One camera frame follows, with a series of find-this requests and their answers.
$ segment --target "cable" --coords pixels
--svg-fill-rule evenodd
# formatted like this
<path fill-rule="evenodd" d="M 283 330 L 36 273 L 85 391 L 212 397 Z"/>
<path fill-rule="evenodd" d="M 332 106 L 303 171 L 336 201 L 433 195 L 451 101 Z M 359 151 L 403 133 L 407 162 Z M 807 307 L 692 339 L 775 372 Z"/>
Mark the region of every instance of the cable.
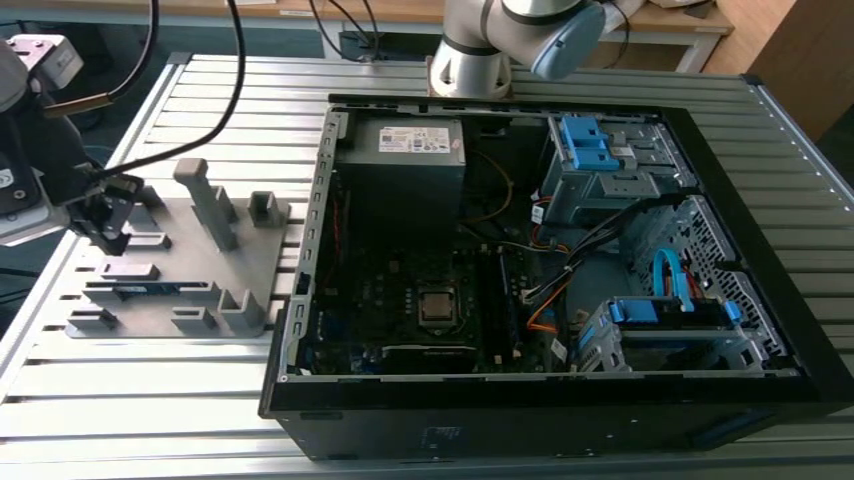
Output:
<path fill-rule="evenodd" d="M 531 245 L 533 247 L 536 247 L 536 248 L 551 250 L 552 249 L 551 246 L 536 242 L 536 234 L 539 233 L 540 227 L 541 227 L 541 225 L 533 225 L 533 228 L 531 229 Z M 569 248 L 565 245 L 557 244 L 555 246 L 555 249 L 559 250 L 560 252 L 565 253 L 567 255 L 569 253 Z"/>
<path fill-rule="evenodd" d="M 628 22 L 628 16 L 625 15 L 625 12 L 623 11 L 623 9 L 616 4 L 616 0 L 607 0 L 607 2 L 613 6 L 613 8 L 619 12 L 619 14 L 623 16 L 623 20 L 625 21 L 625 29 L 623 30 L 623 43 L 620 43 L 620 45 L 619 45 L 619 51 L 616 52 L 616 58 L 604 67 L 605 69 L 609 69 L 609 68 L 613 68 L 616 66 L 619 61 L 623 59 L 623 56 L 625 55 L 625 51 L 628 50 L 628 40 L 629 40 L 628 37 L 631 35 L 631 23 Z"/>
<path fill-rule="evenodd" d="M 516 243 L 505 240 L 492 240 L 491 238 L 485 238 L 483 235 L 480 235 L 480 233 L 477 233 L 477 231 L 473 228 L 471 228 L 471 225 L 465 225 L 464 223 L 460 223 L 459 226 L 483 243 L 493 243 L 496 245 L 504 245 L 505 247 L 519 248 L 521 250 L 527 250 L 528 252 L 533 252 L 533 253 L 552 253 L 552 250 L 548 248 L 537 248 L 529 245 L 523 245 L 521 243 Z"/>
<path fill-rule="evenodd" d="M 148 0 L 148 34 L 145 35 L 145 45 L 142 54 L 138 57 L 136 66 L 118 86 L 109 92 L 98 93 L 89 97 L 78 98 L 68 102 L 61 102 L 44 107 L 44 115 L 48 118 L 64 117 L 89 110 L 112 105 L 118 98 L 130 90 L 138 82 L 140 77 L 150 62 L 150 57 L 157 45 L 157 33 L 160 31 L 160 0 Z"/>
<path fill-rule="evenodd" d="M 356 30 L 359 30 L 359 32 L 360 32 L 360 34 L 361 34 L 361 36 L 364 38 L 365 43 L 373 45 L 373 60 L 379 60 L 379 52 L 380 52 L 380 49 L 379 49 L 379 28 L 377 28 L 377 25 L 376 25 L 376 17 L 373 16 L 373 9 L 371 8 L 371 4 L 369 4 L 368 0 L 361 0 L 361 3 L 364 3 L 364 8 L 365 8 L 365 10 L 368 12 L 368 16 L 371 17 L 371 24 L 373 26 L 373 41 L 372 42 L 368 41 L 367 32 L 364 31 L 364 29 L 361 28 L 361 26 L 356 22 L 355 18 L 349 14 L 349 12 L 344 9 L 344 7 L 341 7 L 341 5 L 335 0 L 329 0 L 329 3 L 340 10 L 340 12 L 347 17 L 347 20 L 349 20 L 349 23 L 353 24 L 353 26 L 356 27 Z M 329 37 L 329 34 L 325 31 L 325 27 L 323 26 L 323 21 L 320 20 L 320 14 L 317 13 L 317 5 L 315 4 L 315 0 L 308 0 L 308 6 L 311 7 L 311 14 L 315 17 L 315 22 L 317 22 L 317 30 L 320 31 L 320 35 L 323 36 L 323 39 L 325 40 L 327 45 L 332 48 L 335 53 L 337 53 L 337 55 L 344 60 L 348 60 L 348 61 L 351 61 L 353 63 L 363 63 L 357 58 L 353 58 L 353 57 L 345 55 L 343 50 L 337 47 L 337 45 L 332 41 L 332 38 Z"/>
<path fill-rule="evenodd" d="M 703 289 L 699 288 L 693 275 L 691 274 L 691 272 L 688 272 L 685 268 L 683 268 L 681 271 L 684 272 L 684 275 L 688 277 L 688 285 L 691 287 L 691 290 L 693 291 L 693 296 L 696 298 L 703 298 L 705 294 L 703 293 Z"/>
<path fill-rule="evenodd" d="M 592 227 L 581 239 L 577 241 L 575 247 L 569 251 L 565 259 L 567 269 L 555 275 L 537 287 L 531 289 L 525 295 L 524 300 L 531 300 L 541 295 L 549 288 L 552 288 L 560 281 L 565 280 L 565 277 L 572 273 L 577 265 L 584 260 L 584 257 L 592 253 L 596 248 L 612 241 L 617 236 L 621 228 L 633 218 L 633 216 L 653 207 L 661 207 L 665 205 L 676 205 L 681 203 L 684 198 L 692 194 L 692 190 L 684 189 L 676 193 L 664 193 L 657 198 L 645 198 L 637 200 L 628 205 L 624 209 L 611 215 L 601 221 L 595 227 Z"/>
<path fill-rule="evenodd" d="M 210 131 L 204 134 L 200 138 L 193 140 L 192 142 L 181 145 L 180 147 L 174 147 L 165 152 L 157 153 L 144 158 L 137 158 L 132 162 L 128 162 L 121 165 L 116 165 L 112 168 L 108 168 L 94 175 L 94 180 L 102 180 L 108 177 L 118 175 L 134 168 L 144 167 L 145 165 L 150 165 L 152 163 L 157 163 L 162 160 L 168 160 L 172 157 L 176 157 L 188 151 L 198 148 L 204 144 L 206 144 L 220 132 L 225 129 L 225 124 L 230 119 L 232 114 L 234 113 L 234 109 L 237 108 L 237 100 L 240 100 L 240 92 L 242 91 L 242 82 L 245 80 L 245 40 L 242 38 L 242 25 L 240 24 L 240 13 L 237 12 L 237 5 L 234 0 L 225 0 L 228 2 L 228 10 L 230 12 L 230 19 L 233 21 L 233 30 L 234 30 L 234 42 L 237 44 L 237 77 L 234 79 L 234 88 L 230 92 L 230 98 L 228 99 L 228 105 L 225 106 L 225 111 L 222 112 L 222 116 L 218 119 L 218 123 L 210 129 Z"/>
<path fill-rule="evenodd" d="M 9 298 L 8 300 L 2 300 L 0 301 L 0 306 L 1 305 L 8 305 L 9 303 L 14 303 L 14 302 L 20 302 L 21 300 L 26 300 L 26 296 L 28 294 L 22 294 L 14 298 Z"/>
<path fill-rule="evenodd" d="M 21 293 L 28 294 L 30 290 L 32 290 L 32 288 L 21 288 L 20 290 L 13 290 L 10 292 L 1 293 L 0 294 L 0 300 L 5 300 L 8 297 L 13 297 L 16 295 L 20 295 Z"/>
<path fill-rule="evenodd" d="M 473 153 L 480 158 L 483 158 L 487 162 L 489 162 L 492 164 L 492 167 L 495 167 L 495 170 L 497 170 L 497 173 L 500 173 L 501 177 L 504 178 L 504 183 L 507 184 L 507 196 L 504 197 L 504 203 L 501 204 L 497 210 L 495 210 L 492 213 L 483 215 L 480 217 L 464 218 L 461 220 L 464 223 L 483 222 L 484 220 L 488 220 L 489 218 L 499 216 L 501 212 L 507 210 L 507 207 L 509 206 L 509 202 L 512 200 L 512 180 L 509 179 L 509 175 L 507 175 L 507 171 L 501 168 L 497 162 L 492 160 L 492 157 L 489 157 L 485 153 L 477 150 L 471 150 L 471 153 Z"/>
<path fill-rule="evenodd" d="M 335 8 L 337 8 L 341 14 L 344 14 L 344 17 L 347 17 L 347 20 L 349 20 L 349 23 L 352 23 L 352 25 L 356 27 L 357 35 L 361 38 L 361 41 L 368 46 L 372 46 L 373 42 L 371 42 L 371 37 L 368 37 L 368 32 L 364 31 L 364 29 L 361 28 L 361 25 L 359 25 L 359 23 L 356 22 L 356 19 L 352 18 L 352 15 L 349 14 L 349 12 L 344 9 L 344 7 L 341 7 L 341 4 L 337 3 L 335 0 L 329 0 L 329 3 L 335 6 Z"/>
<path fill-rule="evenodd" d="M 541 315 L 543 311 L 545 310 L 545 308 L 548 307 L 548 305 L 551 305 L 551 303 L 555 301 L 555 298 L 557 298 L 557 295 L 560 295 L 560 292 L 563 292 L 563 290 L 565 290 L 565 287 L 569 286 L 569 283 L 572 283 L 572 278 L 569 277 L 569 279 L 563 282 L 563 284 L 555 289 L 555 291 L 552 292 L 552 294 L 548 296 L 548 298 L 545 299 L 545 301 L 543 302 L 543 304 L 540 305 L 540 307 L 536 309 L 536 311 L 533 312 L 533 315 L 531 315 L 531 318 L 528 318 L 527 321 L 527 328 L 528 330 L 540 330 L 548 333 L 557 333 L 557 329 L 555 327 L 549 327 L 547 325 L 540 325 L 539 323 L 536 323 L 536 319 L 539 318 L 539 316 Z"/>
<path fill-rule="evenodd" d="M 373 16 L 371 2 L 368 0 L 361 0 L 361 3 L 364 3 L 364 9 L 368 11 L 368 17 L 371 18 L 371 25 L 373 27 L 373 60 L 379 60 L 379 27 L 376 26 L 376 17 Z"/>
<path fill-rule="evenodd" d="M 0 275 L 12 275 L 14 277 L 38 278 L 38 275 L 41 275 L 41 273 L 33 272 L 30 270 L 21 270 L 21 269 L 17 269 L 17 268 L 0 267 Z"/>

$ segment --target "black cable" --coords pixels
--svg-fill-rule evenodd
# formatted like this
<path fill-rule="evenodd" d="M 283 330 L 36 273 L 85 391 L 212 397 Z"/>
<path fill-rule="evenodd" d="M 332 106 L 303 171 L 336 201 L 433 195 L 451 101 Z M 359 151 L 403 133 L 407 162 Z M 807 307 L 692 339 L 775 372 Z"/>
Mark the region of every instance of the black cable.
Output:
<path fill-rule="evenodd" d="M 357 30 L 357 35 L 361 38 L 361 41 L 371 46 L 372 42 L 371 42 L 371 37 L 368 36 L 368 32 L 364 31 L 364 29 L 361 28 L 361 25 L 359 25 L 359 22 L 356 22 L 356 19 L 352 18 L 352 15 L 349 14 L 349 12 L 344 9 L 344 7 L 341 7 L 341 4 L 337 3 L 335 0 L 329 0 L 329 3 L 332 4 L 332 6 L 335 6 L 335 8 L 337 8 L 337 10 L 344 14 L 344 16 L 347 17 L 347 20 L 349 20 L 349 23 L 352 23 L 352 25 L 356 27 Z"/>
<path fill-rule="evenodd" d="M 368 34 L 364 31 L 364 29 L 361 28 L 361 26 L 359 25 L 359 23 L 356 22 L 355 18 L 349 14 L 349 12 L 344 9 L 344 7 L 341 7 L 341 5 L 337 3 L 336 0 L 329 0 L 329 3 L 340 10 L 340 12 L 344 14 L 347 19 L 349 20 L 349 23 L 353 24 L 353 26 L 356 27 L 356 30 L 359 30 L 359 32 L 361 33 L 361 36 L 363 36 L 363 38 L 365 40 L 365 43 L 373 45 L 373 60 L 379 60 L 380 48 L 379 48 L 379 28 L 377 28 L 377 25 L 376 25 L 376 17 L 373 16 L 373 9 L 371 8 L 371 4 L 369 4 L 368 0 L 361 0 L 361 2 L 364 3 L 364 8 L 365 8 L 365 10 L 368 12 L 368 16 L 371 17 L 371 24 L 373 26 L 373 41 L 372 42 L 368 41 Z M 317 6 L 315 5 L 315 0 L 308 0 L 308 6 L 311 7 L 311 13 L 312 13 L 312 15 L 315 17 L 315 22 L 317 22 L 317 30 L 320 31 L 320 35 L 323 35 L 323 39 L 325 40 L 325 43 L 329 45 L 329 47 L 332 48 L 335 53 L 337 53 L 337 55 L 340 55 L 340 57 L 344 60 L 348 60 L 348 61 L 351 61 L 353 63 L 363 63 L 361 60 L 359 60 L 357 58 L 353 58 L 353 57 L 345 55 L 344 52 L 341 51 L 341 49 L 337 48 L 337 45 L 335 45 L 335 42 L 332 42 L 332 38 L 329 37 L 329 34 L 325 31 L 325 27 L 323 26 L 323 22 L 320 20 L 320 14 L 317 13 Z"/>
<path fill-rule="evenodd" d="M 21 294 L 21 295 L 18 295 L 18 296 L 17 296 L 17 297 L 14 297 L 14 298 L 9 298 L 9 299 L 5 299 L 5 300 L 0 301 L 0 306 L 2 306 L 2 305 L 8 305 L 9 303 L 14 303 L 14 302 L 17 302 L 17 301 L 20 301 L 20 300 L 26 299 L 26 296 L 28 296 L 28 295 L 29 295 L 29 292 L 26 292 L 26 293 L 24 293 L 24 294 Z"/>
<path fill-rule="evenodd" d="M 160 32 L 160 0 L 148 0 L 148 34 L 145 35 L 145 45 L 142 54 L 138 57 L 136 66 L 124 82 L 109 92 L 109 99 L 114 102 L 130 90 L 145 72 L 150 63 L 150 57 L 157 46 L 157 34 Z"/>
<path fill-rule="evenodd" d="M 352 58 L 344 55 L 344 52 L 341 51 L 341 49 L 337 48 L 337 46 L 335 45 L 335 42 L 332 42 L 332 39 L 329 38 L 329 34 L 325 31 L 325 27 L 323 26 L 323 22 L 320 21 L 320 14 L 317 13 L 317 6 L 315 5 L 315 0 L 308 0 L 308 6 L 311 7 L 311 13 L 315 17 L 315 22 L 317 22 L 317 30 L 320 31 L 320 35 L 323 35 L 323 39 L 325 40 L 325 43 L 329 46 L 329 48 L 335 50 L 335 53 L 337 53 L 344 60 L 349 60 L 351 62 L 355 62 L 355 63 L 361 63 L 359 62 L 357 58 Z"/>
<path fill-rule="evenodd" d="M 607 0 L 607 2 L 613 6 L 619 14 L 623 16 L 623 20 L 625 21 L 625 29 L 623 30 L 623 43 L 619 46 L 619 51 L 616 52 L 616 58 L 613 61 L 604 67 L 605 69 L 613 68 L 619 61 L 623 59 L 625 55 L 625 51 L 628 50 L 628 37 L 631 36 L 631 23 L 628 22 L 628 15 L 616 4 L 616 0 Z"/>
<path fill-rule="evenodd" d="M 368 17 L 371 18 L 371 26 L 373 27 L 373 60 L 379 60 L 379 27 L 376 26 L 376 17 L 373 16 L 373 9 L 371 8 L 371 2 L 361 0 L 364 3 L 364 9 L 368 11 Z"/>
<path fill-rule="evenodd" d="M 160 0 L 148 0 L 148 34 L 145 35 L 145 45 L 142 53 L 136 62 L 136 66 L 118 86 L 109 92 L 98 93 L 76 100 L 56 103 L 44 107 L 44 115 L 49 118 L 62 117 L 82 113 L 97 108 L 112 105 L 118 98 L 133 88 L 150 63 L 150 57 L 157 46 L 157 34 L 160 32 Z"/>
<path fill-rule="evenodd" d="M 12 292 L 2 293 L 2 294 L 0 294 L 0 301 L 8 300 L 9 297 L 18 296 L 21 293 L 25 294 L 25 295 L 29 295 L 29 291 L 30 290 L 32 290 L 32 288 L 21 288 L 20 290 L 14 290 Z"/>
<path fill-rule="evenodd" d="M 619 212 L 604 219 L 595 227 L 592 227 L 581 239 L 575 244 L 575 247 L 569 251 L 569 255 L 565 259 L 565 269 L 556 274 L 552 278 L 545 280 L 540 286 L 535 287 L 527 294 L 525 299 L 531 299 L 541 295 L 553 286 L 560 284 L 568 275 L 575 271 L 580 263 L 584 261 L 587 255 L 612 241 L 636 214 L 648 210 L 649 208 L 663 207 L 665 205 L 677 205 L 684 198 L 693 193 L 692 190 L 685 189 L 676 193 L 664 193 L 657 198 L 645 198 L 637 200 L 635 203 L 623 208 Z"/>
<path fill-rule="evenodd" d="M 152 163 L 157 163 L 162 160 L 168 160 L 172 157 L 176 157 L 188 151 L 198 148 L 204 144 L 206 144 L 213 138 L 220 134 L 220 132 L 225 129 L 225 124 L 230 119 L 232 114 L 234 113 L 234 109 L 237 107 L 237 101 L 240 100 L 240 92 L 242 91 L 242 82 L 245 80 L 245 40 L 242 38 L 242 25 L 240 24 L 240 13 L 237 12 L 237 5 L 234 0 L 225 0 L 228 3 L 228 11 L 230 12 L 230 19 L 233 21 L 233 30 L 234 30 L 234 41 L 237 44 L 237 77 L 234 79 L 234 88 L 230 93 L 230 98 L 228 99 L 228 105 L 225 107 L 225 111 L 222 112 L 222 116 L 218 120 L 216 126 L 210 129 L 210 131 L 202 135 L 194 141 L 181 145 L 180 147 L 174 147 L 165 152 L 157 153 L 144 158 L 138 158 L 132 162 L 128 162 L 122 165 L 117 165 L 112 168 L 108 168 L 100 171 L 94 175 L 94 180 L 102 180 L 108 177 L 118 175 L 134 168 L 144 167 L 150 165 Z"/>
<path fill-rule="evenodd" d="M 17 268 L 0 267 L 0 275 L 12 275 L 13 277 L 38 278 L 38 272 L 30 270 L 20 270 Z"/>

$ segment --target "blue plastic latch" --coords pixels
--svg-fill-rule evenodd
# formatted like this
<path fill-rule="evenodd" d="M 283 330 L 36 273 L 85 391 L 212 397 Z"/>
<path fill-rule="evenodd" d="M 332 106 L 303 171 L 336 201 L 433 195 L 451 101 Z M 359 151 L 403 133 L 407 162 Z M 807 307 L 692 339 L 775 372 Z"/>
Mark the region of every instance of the blue plastic latch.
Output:
<path fill-rule="evenodd" d="M 608 135 L 599 129 L 595 118 L 563 117 L 560 132 L 572 152 L 572 166 L 576 170 L 619 170 L 619 160 L 608 151 Z"/>
<path fill-rule="evenodd" d="M 657 314 L 649 300 L 620 300 L 627 323 L 657 323 Z"/>
<path fill-rule="evenodd" d="M 608 310 L 611 312 L 613 323 L 621 323 L 625 320 L 625 317 L 623 317 L 623 312 L 620 311 L 619 306 L 615 303 L 611 303 L 608 304 Z"/>
<path fill-rule="evenodd" d="M 592 338 L 592 336 L 596 334 L 596 326 L 595 325 L 589 325 L 587 327 L 587 330 L 584 331 L 584 333 L 581 334 L 581 338 L 577 341 L 577 349 L 580 350 L 581 348 L 584 348 L 584 345 L 587 345 L 587 342 L 589 341 L 589 339 Z"/>
<path fill-rule="evenodd" d="M 738 304 L 732 300 L 727 300 L 723 302 L 723 310 L 726 310 L 726 314 L 730 316 L 730 321 L 732 325 L 742 324 L 742 310 L 738 308 Z"/>

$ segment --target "power cable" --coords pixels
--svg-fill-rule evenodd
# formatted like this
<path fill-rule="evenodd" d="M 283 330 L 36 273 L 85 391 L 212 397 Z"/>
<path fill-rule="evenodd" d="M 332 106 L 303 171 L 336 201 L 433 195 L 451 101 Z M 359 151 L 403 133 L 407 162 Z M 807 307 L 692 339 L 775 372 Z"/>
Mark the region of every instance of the power cable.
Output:
<path fill-rule="evenodd" d="M 240 100 L 240 92 L 242 91 L 242 82 L 245 80 L 245 40 L 242 37 L 242 25 L 240 23 L 240 13 L 237 12 L 237 5 L 234 0 L 225 0 L 228 3 L 228 11 L 230 12 L 230 19 L 233 22 L 233 30 L 234 30 L 234 42 L 237 44 L 237 77 L 234 79 L 234 88 L 230 92 L 230 98 L 228 99 L 228 105 L 225 106 L 225 111 L 222 112 L 222 116 L 220 117 L 218 123 L 210 129 L 210 131 L 204 134 L 194 141 L 181 145 L 180 147 L 174 147 L 165 152 L 156 153 L 148 157 L 138 158 L 132 162 L 117 165 L 112 168 L 108 168 L 98 173 L 94 174 L 94 180 L 102 180 L 109 178 L 120 173 L 125 173 L 134 168 L 144 167 L 150 165 L 152 163 L 157 163 L 162 160 L 168 160 L 172 157 L 176 157 L 188 151 L 198 148 L 204 144 L 206 144 L 225 129 L 225 125 L 228 124 L 228 120 L 234 113 L 234 109 L 237 108 L 237 101 Z"/>
<path fill-rule="evenodd" d="M 616 0 L 605 0 L 605 1 L 607 1 L 607 3 L 609 3 L 613 6 L 613 8 L 619 12 L 619 14 L 623 16 L 623 20 L 625 21 L 625 29 L 623 30 L 623 42 L 619 45 L 619 51 L 616 52 L 616 58 L 604 67 L 605 69 L 609 69 L 609 68 L 613 68 L 616 66 L 619 61 L 623 59 L 623 56 L 625 55 L 625 51 L 628 50 L 628 40 L 629 40 L 629 36 L 631 36 L 631 23 L 628 22 L 628 15 L 625 15 L 625 12 L 620 8 L 620 6 L 616 4 Z"/>
<path fill-rule="evenodd" d="M 359 33 L 361 35 L 361 38 L 364 39 L 364 42 L 368 45 L 373 46 L 373 58 L 372 58 L 372 60 L 379 60 L 379 56 L 380 56 L 379 27 L 376 25 L 376 17 L 373 16 L 373 9 L 371 8 L 371 3 L 368 2 L 368 0 L 361 0 L 361 3 L 364 4 L 364 9 L 368 12 L 368 17 L 371 18 L 371 25 L 373 27 L 373 41 L 368 40 L 367 32 L 364 31 L 364 29 L 359 25 L 359 22 L 356 22 L 356 19 L 352 17 L 352 15 L 347 11 L 347 9 L 340 5 L 340 3 L 337 3 L 336 0 L 329 0 L 329 3 L 335 6 L 335 8 L 337 8 L 337 10 L 341 12 L 344 17 L 347 17 L 347 20 L 349 21 L 349 23 L 352 23 L 352 25 L 356 27 L 356 30 L 359 31 Z M 325 40 L 325 43 L 329 46 L 329 48 L 332 48 L 335 53 L 337 53 L 337 55 L 344 60 L 348 60 L 348 61 L 351 61 L 353 63 L 364 63 L 361 61 L 361 59 L 353 58 L 349 55 L 345 55 L 343 50 L 337 47 L 336 43 L 332 41 L 332 38 L 329 37 L 329 34 L 325 31 L 325 27 L 323 26 L 323 21 L 320 20 L 320 14 L 317 13 L 317 5 L 315 4 L 315 0 L 308 0 L 308 6 L 311 7 L 311 13 L 312 13 L 312 15 L 315 17 L 315 22 L 317 22 L 317 30 L 319 30 L 320 35 L 323 36 L 323 39 Z"/>
<path fill-rule="evenodd" d="M 160 0 L 148 0 L 148 34 L 145 35 L 145 45 L 142 53 L 136 62 L 136 66 L 118 86 L 109 92 L 98 93 L 89 97 L 69 100 L 44 107 L 44 115 L 48 118 L 65 117 L 77 113 L 94 110 L 112 105 L 118 98 L 133 88 L 150 63 L 150 57 L 157 45 L 157 33 L 160 31 Z"/>

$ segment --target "motherboard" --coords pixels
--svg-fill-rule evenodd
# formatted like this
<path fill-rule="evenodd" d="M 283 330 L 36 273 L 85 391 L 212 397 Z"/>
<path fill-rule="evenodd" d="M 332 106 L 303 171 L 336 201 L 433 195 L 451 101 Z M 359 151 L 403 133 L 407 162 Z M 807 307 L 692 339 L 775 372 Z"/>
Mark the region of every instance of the motherboard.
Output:
<path fill-rule="evenodd" d="M 316 374 L 512 372 L 541 369 L 516 300 L 532 284 L 525 252 L 463 243 L 445 250 L 355 249 L 317 296 Z"/>

